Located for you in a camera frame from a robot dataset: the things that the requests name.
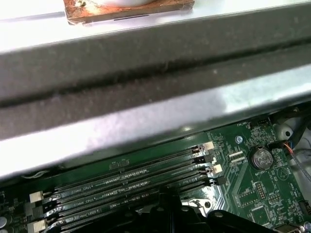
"red wire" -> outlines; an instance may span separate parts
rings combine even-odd
[[[287,149],[288,149],[288,151],[290,152],[290,154],[293,154],[293,153],[294,153],[293,150],[292,150],[292,148],[290,148],[289,145],[287,145],[286,143],[284,143],[284,146],[287,147]]]

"motherboard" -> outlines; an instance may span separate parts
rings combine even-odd
[[[202,132],[0,191],[1,233],[70,233],[157,201],[161,186],[203,215],[222,209],[264,227],[303,225],[311,214],[269,119]]]

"copper heatsink base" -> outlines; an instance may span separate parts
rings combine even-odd
[[[80,6],[81,0],[64,0],[64,3],[68,21],[76,24],[191,9],[194,0],[156,0],[143,6],[130,8],[102,6],[90,0],[82,1],[81,5],[84,6]]]

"cable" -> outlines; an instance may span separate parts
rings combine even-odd
[[[295,129],[292,136],[288,139],[291,148],[294,149],[300,142],[302,135],[306,131],[307,127],[311,124],[311,115],[305,116],[301,119],[299,126]]]
[[[290,146],[286,143],[283,144],[287,150],[289,151],[289,153],[291,154],[292,158],[294,159],[294,161],[297,163],[297,166],[299,167],[299,169],[302,171],[302,173],[306,176],[306,178],[311,182],[311,175],[303,168],[302,164],[300,163],[300,161],[297,159],[296,154],[293,152],[293,150],[290,148]]]
[[[33,176],[22,176],[22,178],[24,178],[24,179],[36,179],[36,178],[43,176],[45,173],[48,173],[48,172],[49,171],[39,171]]]

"ram slot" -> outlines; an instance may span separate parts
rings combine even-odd
[[[62,192],[55,193],[51,197],[44,199],[43,203],[48,203],[53,200],[57,200],[59,203],[64,203],[69,200],[73,200],[79,197],[87,196],[92,193],[100,192],[105,189],[118,187],[124,183],[131,182],[137,179],[142,179],[150,175],[154,175],[165,170],[172,169],[174,167],[183,166],[187,161],[191,163],[195,158],[195,155],[184,155],[181,157],[176,157],[168,159],[165,161],[157,162],[153,165],[145,166],[139,169],[121,173],[113,177],[93,181],[80,186],[76,186],[70,189],[66,189]]]
[[[187,179],[182,179],[177,182],[173,182],[171,186],[174,187],[181,187],[184,184],[189,184],[190,182],[200,182],[201,180],[204,180],[206,178],[205,175],[197,175],[195,177],[189,177]],[[113,201],[106,203],[101,206],[97,206],[85,211],[81,211],[79,213],[75,213],[73,215],[65,216],[60,219],[58,219],[56,222],[54,222],[52,225],[49,226],[49,229],[62,226],[61,230],[69,230],[71,228],[78,227],[80,225],[88,224],[89,222],[92,222],[94,220],[97,220],[101,217],[104,217],[110,213],[111,211],[117,211],[120,210],[122,207],[128,207],[131,205],[131,207],[138,207],[140,205],[143,205],[145,203],[149,203],[150,201],[156,201],[157,195],[159,193],[158,188],[154,188],[151,190],[148,190],[146,192],[133,195],[131,197],[125,197],[121,200]]]
[[[107,190],[105,192],[97,193],[86,198],[77,199],[74,201],[67,202],[62,205],[58,205],[52,210],[46,212],[44,217],[49,217],[56,213],[60,213],[60,216],[65,216],[72,214],[77,211],[84,210],[86,208],[91,208],[96,205],[106,203],[108,201],[113,201],[124,197],[125,195],[132,195],[137,192],[141,192],[154,186],[164,185],[185,177],[189,177],[198,174],[198,169],[202,168],[202,165],[190,165],[181,167],[179,169],[165,172],[139,182],[130,183],[119,188],[114,188]]]
[[[193,192],[196,192],[198,190],[201,190],[202,188],[205,187],[205,182],[203,181],[204,179],[206,178],[206,176],[195,176],[195,177],[191,177],[191,178],[187,178],[187,179],[183,179],[183,180],[180,180],[178,182],[175,182],[175,183],[172,183],[172,185],[170,185],[171,187],[182,187],[184,184],[189,184],[190,181],[191,182],[195,182],[193,184],[190,184],[190,185],[186,185],[184,186],[182,189],[180,190],[184,190],[184,191],[181,191],[180,192],[180,198],[185,198],[187,197],[189,194],[193,193]],[[153,191],[153,195],[155,197],[155,201],[157,199],[157,195],[158,195],[158,191]],[[145,200],[142,200],[140,202],[140,205],[138,204],[137,205],[137,208],[142,208],[144,205],[148,204],[148,202],[146,202]],[[85,225],[88,225],[90,223],[92,223],[93,221],[97,220],[97,219],[100,219],[102,217],[105,217],[109,214],[112,214],[112,213],[115,213],[117,211],[120,211],[119,209],[118,210],[110,210],[110,211],[107,211],[105,213],[102,213],[102,214],[99,214],[97,216],[93,216],[91,218],[88,218],[88,219],[85,219],[85,220],[81,220],[79,222],[74,222],[74,223],[71,223],[71,224],[68,224],[68,225],[65,225],[63,227],[61,227],[62,230],[65,230],[61,233],[72,233],[74,232],[75,230],[77,229],[80,229],[81,227],[85,226]]]
[[[182,150],[182,151],[180,151],[178,153],[174,153],[174,154],[171,154],[171,155],[168,155],[168,156],[165,156],[165,157],[161,157],[161,158],[154,159],[154,160],[149,160],[147,162],[140,163],[138,165],[128,166],[128,167],[124,168],[124,171],[129,171],[129,170],[137,169],[137,168],[140,168],[142,166],[152,165],[152,164],[154,164],[156,162],[165,161],[165,160],[172,159],[172,158],[178,157],[178,156],[191,155],[193,153],[193,150],[196,149],[196,148],[197,147],[193,147],[191,149]],[[118,170],[117,171],[111,171],[111,172],[105,173],[103,175],[100,175],[100,176],[97,176],[97,177],[92,177],[90,179],[83,180],[83,181],[80,181],[80,182],[77,182],[77,183],[70,183],[70,184],[66,184],[66,185],[56,186],[55,190],[56,191],[63,191],[64,189],[68,189],[68,188],[71,188],[71,187],[74,187],[74,186],[82,185],[82,184],[85,184],[86,182],[91,182],[91,181],[99,180],[99,179],[106,178],[106,177],[109,177],[109,176],[118,175],[119,173],[120,172]]]

